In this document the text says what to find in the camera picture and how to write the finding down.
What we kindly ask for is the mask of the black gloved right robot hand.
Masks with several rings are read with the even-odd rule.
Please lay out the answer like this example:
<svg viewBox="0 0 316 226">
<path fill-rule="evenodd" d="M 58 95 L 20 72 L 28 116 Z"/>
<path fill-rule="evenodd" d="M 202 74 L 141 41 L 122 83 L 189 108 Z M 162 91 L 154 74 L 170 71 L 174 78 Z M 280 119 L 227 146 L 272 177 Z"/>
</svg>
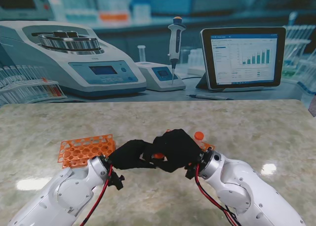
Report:
<svg viewBox="0 0 316 226">
<path fill-rule="evenodd" d="M 183 129 L 174 129 L 157 136 L 151 148 L 143 153 L 143 158 L 161 170 L 172 173 L 198 162 L 202 155 L 202 149 Z"/>
</svg>

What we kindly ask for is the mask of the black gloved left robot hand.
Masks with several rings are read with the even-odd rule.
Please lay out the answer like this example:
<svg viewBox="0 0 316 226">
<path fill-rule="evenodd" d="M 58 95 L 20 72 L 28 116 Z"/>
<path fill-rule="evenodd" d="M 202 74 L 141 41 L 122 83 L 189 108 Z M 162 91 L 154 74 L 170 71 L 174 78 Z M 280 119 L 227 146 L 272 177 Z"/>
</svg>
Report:
<svg viewBox="0 0 316 226">
<path fill-rule="evenodd" d="M 143 140 L 130 140 L 119 147 L 108 157 L 111 164 L 120 170 L 134 168 L 155 169 L 155 166 L 141 159 L 141 155 L 151 148 L 150 143 Z"/>
</svg>

